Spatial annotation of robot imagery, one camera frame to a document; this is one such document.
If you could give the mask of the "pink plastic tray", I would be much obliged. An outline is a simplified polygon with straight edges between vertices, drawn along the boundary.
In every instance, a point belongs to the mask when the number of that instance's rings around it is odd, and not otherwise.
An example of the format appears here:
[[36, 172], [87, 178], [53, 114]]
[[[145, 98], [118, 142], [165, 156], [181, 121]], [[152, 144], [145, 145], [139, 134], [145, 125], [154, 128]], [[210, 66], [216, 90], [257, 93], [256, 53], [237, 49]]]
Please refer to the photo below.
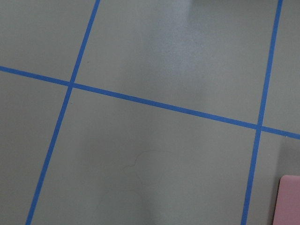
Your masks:
[[273, 225], [300, 224], [300, 177], [284, 175], [280, 179]]

